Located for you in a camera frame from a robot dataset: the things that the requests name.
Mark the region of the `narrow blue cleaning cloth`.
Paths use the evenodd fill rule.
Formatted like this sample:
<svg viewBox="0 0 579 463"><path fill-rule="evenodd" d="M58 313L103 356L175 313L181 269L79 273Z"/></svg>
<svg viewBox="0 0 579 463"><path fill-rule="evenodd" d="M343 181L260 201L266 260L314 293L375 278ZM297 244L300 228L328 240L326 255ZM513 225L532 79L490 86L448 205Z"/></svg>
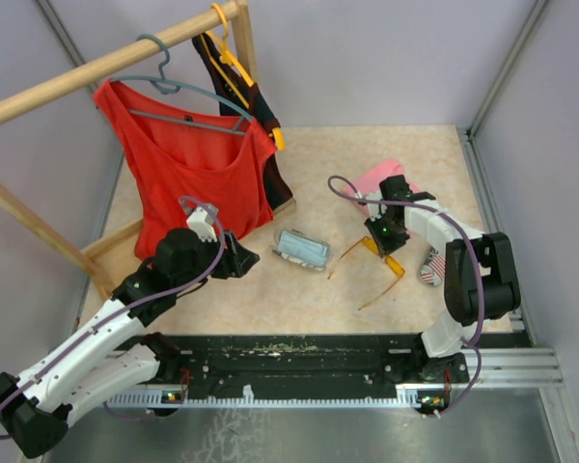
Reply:
<svg viewBox="0 0 579 463"><path fill-rule="evenodd" d="M288 230L281 232L277 250L314 266L324 266L330 254L328 244Z"/></svg>

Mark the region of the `grey patterned glasses case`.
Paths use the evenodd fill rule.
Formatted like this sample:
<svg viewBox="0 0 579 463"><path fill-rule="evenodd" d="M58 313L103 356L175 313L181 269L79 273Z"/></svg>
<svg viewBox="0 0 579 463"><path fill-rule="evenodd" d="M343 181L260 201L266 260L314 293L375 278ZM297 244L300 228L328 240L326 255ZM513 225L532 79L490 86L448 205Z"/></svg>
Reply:
<svg viewBox="0 0 579 463"><path fill-rule="evenodd" d="M277 257L303 268L323 271L331 256L331 246L301 231L283 229L275 236L271 251Z"/></svg>

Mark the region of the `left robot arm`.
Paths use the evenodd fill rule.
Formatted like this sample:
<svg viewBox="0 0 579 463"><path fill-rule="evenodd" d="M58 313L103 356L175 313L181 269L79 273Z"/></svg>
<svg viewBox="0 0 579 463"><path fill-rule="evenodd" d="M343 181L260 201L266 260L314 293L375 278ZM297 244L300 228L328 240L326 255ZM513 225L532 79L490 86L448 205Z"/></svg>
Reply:
<svg viewBox="0 0 579 463"><path fill-rule="evenodd" d="M241 278L259 262L230 231L210 241L189 229L169 231L83 327L17 375L0 373L0 439L28 458L53 449L92 409L146 382L181 371L179 349L160 333L144 335L121 356L108 354L172 309L208 279Z"/></svg>

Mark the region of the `orange sunglasses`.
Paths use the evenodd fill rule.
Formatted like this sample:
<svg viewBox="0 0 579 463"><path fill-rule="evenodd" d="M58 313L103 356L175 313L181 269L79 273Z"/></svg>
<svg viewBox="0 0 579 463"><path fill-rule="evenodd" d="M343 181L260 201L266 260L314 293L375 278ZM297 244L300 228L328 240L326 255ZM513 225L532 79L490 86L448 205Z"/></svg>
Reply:
<svg viewBox="0 0 579 463"><path fill-rule="evenodd" d="M390 293L404 275L405 269L397 260L382 258L375 241L363 236L339 256L327 279L342 282L343 296L363 311Z"/></svg>

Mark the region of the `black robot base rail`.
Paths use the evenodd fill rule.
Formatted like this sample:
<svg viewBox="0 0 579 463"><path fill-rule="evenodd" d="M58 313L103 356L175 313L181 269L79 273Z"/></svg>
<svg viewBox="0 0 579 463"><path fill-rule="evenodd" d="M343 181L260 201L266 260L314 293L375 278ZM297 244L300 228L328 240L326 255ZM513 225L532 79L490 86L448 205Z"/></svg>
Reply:
<svg viewBox="0 0 579 463"><path fill-rule="evenodd" d="M471 392L559 387L558 361L523 333L486 334L446 359L415 335L172 336L164 361L134 337L111 352L98 382L77 389L92 407L141 409L413 409L428 416Z"/></svg>

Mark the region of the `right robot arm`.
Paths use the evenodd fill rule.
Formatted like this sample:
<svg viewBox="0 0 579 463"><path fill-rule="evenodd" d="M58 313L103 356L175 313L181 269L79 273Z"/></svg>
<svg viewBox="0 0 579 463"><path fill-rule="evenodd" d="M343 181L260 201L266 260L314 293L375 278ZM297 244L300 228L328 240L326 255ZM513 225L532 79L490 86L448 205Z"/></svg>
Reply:
<svg viewBox="0 0 579 463"><path fill-rule="evenodd" d="M420 335L423 350L411 359L419 379L434 381L446 369L445 357L476 342L486 321L519 308L510 239L500 231L488 233L462 223L428 192L413 192L404 176L385 178L361 203L368 208L365 226L381 256L418 235L444 258L446 309Z"/></svg>

